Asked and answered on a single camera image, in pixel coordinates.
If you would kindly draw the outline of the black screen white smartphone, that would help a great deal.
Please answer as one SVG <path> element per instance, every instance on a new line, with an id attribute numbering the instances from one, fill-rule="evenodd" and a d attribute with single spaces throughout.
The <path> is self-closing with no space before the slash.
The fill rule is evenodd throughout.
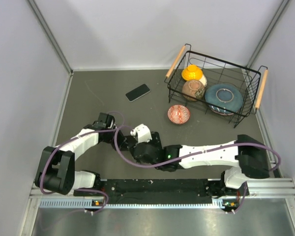
<path id="1" fill-rule="evenodd" d="M 148 94 L 150 92 L 150 88 L 146 84 L 142 84 L 133 90 L 129 91 L 128 93 L 125 94 L 126 98 L 128 99 L 129 102 L 133 102 L 142 96 Z"/>

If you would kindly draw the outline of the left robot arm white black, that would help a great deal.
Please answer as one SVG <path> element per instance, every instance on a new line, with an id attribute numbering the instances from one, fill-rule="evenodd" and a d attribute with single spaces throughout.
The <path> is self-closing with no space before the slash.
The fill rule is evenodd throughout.
<path id="1" fill-rule="evenodd" d="M 111 144 L 113 149 L 129 150 L 136 143 L 131 135 L 117 134 L 115 117 L 111 114 L 100 113 L 92 124 L 88 124 L 68 141 L 56 146 L 43 149 L 35 176 L 35 185 L 43 194 L 68 194 L 70 191 L 85 189 L 91 195 L 101 191 L 100 175 L 90 171 L 76 171 L 75 162 L 87 150 L 99 143 Z"/>

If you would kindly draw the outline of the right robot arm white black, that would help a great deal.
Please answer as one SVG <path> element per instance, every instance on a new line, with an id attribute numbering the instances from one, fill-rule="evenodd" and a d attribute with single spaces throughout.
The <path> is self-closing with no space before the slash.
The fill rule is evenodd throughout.
<path id="1" fill-rule="evenodd" d="M 266 149 L 252 137 L 241 134 L 235 141 L 211 146 L 170 145 L 162 147 L 157 132 L 152 139 L 130 148 L 133 159 L 140 164 L 174 172 L 198 166 L 228 166 L 221 174 L 219 190 L 212 195 L 230 195 L 250 179 L 269 178 Z"/>

